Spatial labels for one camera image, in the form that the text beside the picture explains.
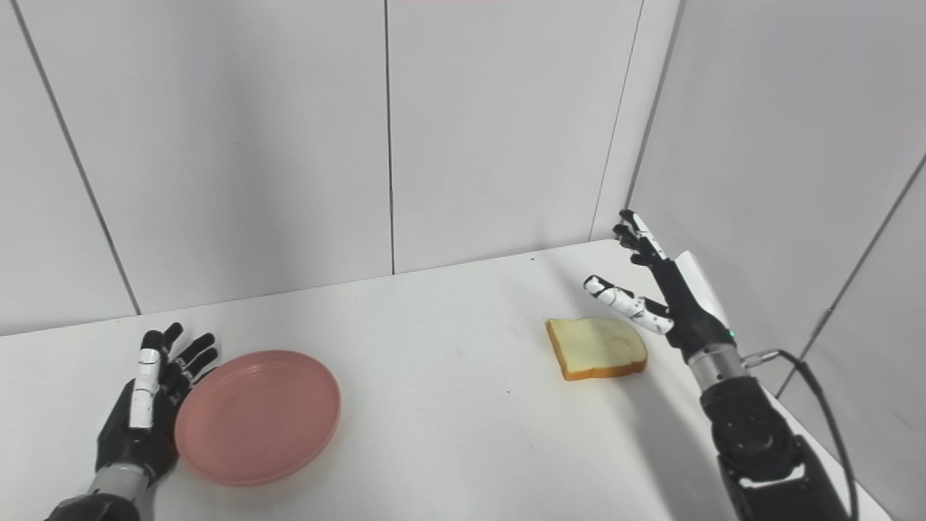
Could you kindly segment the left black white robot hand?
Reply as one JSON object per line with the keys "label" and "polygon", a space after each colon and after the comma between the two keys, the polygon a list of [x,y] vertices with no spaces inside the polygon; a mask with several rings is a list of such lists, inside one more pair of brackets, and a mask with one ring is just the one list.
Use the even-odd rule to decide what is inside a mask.
{"label": "left black white robot hand", "polygon": [[123,386],[97,436],[97,473],[129,466],[139,470],[146,487],[151,487],[178,462],[179,409],[219,357],[212,333],[174,353],[182,333],[183,326],[173,323],[163,331],[143,334],[136,375]]}

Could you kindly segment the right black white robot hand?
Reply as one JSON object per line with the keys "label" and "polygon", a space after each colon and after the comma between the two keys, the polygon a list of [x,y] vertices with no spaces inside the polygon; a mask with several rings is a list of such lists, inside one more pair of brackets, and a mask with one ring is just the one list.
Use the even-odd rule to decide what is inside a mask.
{"label": "right black white robot hand", "polygon": [[621,222],[613,228],[616,241],[632,251],[629,260],[633,264],[648,269],[663,301],[648,299],[599,276],[589,276],[583,281],[585,291],[632,323],[664,336],[669,345],[680,350],[684,360],[707,353],[714,346],[735,349],[734,333],[720,309],[710,302],[708,295],[698,294],[707,281],[695,274],[694,264],[681,256],[668,257],[637,212],[622,210],[619,215]]}

